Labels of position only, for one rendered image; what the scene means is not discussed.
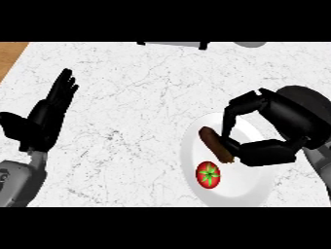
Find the white plate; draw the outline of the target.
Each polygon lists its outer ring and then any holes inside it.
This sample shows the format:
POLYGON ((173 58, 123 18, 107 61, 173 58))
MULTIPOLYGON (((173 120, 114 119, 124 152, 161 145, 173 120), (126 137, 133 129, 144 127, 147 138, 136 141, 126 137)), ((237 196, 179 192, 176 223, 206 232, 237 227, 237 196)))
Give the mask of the white plate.
POLYGON ((222 113, 201 116, 191 124, 180 150, 180 162, 189 187, 195 196, 209 206, 260 206, 266 201, 272 188, 275 169, 272 166, 248 167, 235 159, 234 163, 222 163, 206 147, 198 131, 204 126, 222 131, 222 113), (211 162, 222 176, 216 187, 207 189, 200 184, 203 176, 197 173, 211 162))

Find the grey round object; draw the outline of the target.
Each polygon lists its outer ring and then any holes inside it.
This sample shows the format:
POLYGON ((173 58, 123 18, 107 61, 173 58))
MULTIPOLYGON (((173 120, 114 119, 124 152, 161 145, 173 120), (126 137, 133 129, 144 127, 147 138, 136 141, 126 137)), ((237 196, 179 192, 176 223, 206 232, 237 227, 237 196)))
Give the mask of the grey round object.
POLYGON ((245 48, 259 48, 262 47, 268 42, 235 42, 241 47, 245 48))

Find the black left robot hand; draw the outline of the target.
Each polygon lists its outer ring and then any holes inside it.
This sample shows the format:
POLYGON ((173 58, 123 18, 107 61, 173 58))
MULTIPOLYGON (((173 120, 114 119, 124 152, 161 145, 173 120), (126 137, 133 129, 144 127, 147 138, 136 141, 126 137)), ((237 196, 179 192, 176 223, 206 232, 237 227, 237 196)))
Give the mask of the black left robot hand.
POLYGON ((37 101, 28 116, 24 118, 11 112, 0 112, 5 136, 21 142, 21 152, 48 152, 55 146, 79 87, 73 70, 65 68, 46 98, 37 101))

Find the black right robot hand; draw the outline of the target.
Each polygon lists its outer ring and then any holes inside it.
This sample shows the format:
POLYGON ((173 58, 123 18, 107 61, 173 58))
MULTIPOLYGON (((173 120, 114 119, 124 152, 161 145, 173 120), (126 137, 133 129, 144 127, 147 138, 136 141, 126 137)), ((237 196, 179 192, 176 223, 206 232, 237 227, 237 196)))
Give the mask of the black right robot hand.
POLYGON ((259 91, 260 95, 250 91, 232 99, 223 114, 222 145, 247 166, 294 162, 299 150, 316 149, 331 136, 331 124, 294 100, 269 89, 259 91), (272 123, 284 141, 269 139, 241 144, 229 137, 238 115, 254 111, 272 123))

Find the red tomato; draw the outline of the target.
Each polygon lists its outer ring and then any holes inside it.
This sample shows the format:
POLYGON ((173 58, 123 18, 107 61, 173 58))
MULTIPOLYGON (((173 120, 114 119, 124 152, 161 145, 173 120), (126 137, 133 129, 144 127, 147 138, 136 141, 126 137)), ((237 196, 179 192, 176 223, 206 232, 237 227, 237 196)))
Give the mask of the red tomato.
POLYGON ((195 169, 195 179, 206 189, 213 189, 220 183, 220 169, 211 161, 204 161, 195 169))

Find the brown sweet potato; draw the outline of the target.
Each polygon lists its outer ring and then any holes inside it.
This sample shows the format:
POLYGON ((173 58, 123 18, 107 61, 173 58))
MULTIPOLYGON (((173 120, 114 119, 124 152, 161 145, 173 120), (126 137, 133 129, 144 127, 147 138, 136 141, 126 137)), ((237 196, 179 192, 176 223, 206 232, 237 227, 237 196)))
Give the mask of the brown sweet potato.
POLYGON ((222 163, 232 163, 235 157, 220 143, 220 136, 214 129, 204 126, 198 131, 200 139, 222 163))

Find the white appliance with black feet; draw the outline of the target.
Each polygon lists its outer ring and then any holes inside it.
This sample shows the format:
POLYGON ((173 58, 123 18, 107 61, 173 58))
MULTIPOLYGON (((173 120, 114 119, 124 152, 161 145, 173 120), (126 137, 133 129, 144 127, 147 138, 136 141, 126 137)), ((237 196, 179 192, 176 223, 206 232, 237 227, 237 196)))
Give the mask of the white appliance with black feet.
POLYGON ((152 45, 167 45, 179 47, 195 47, 200 50, 206 51, 210 42, 138 42, 138 45, 145 46, 147 44, 152 45))

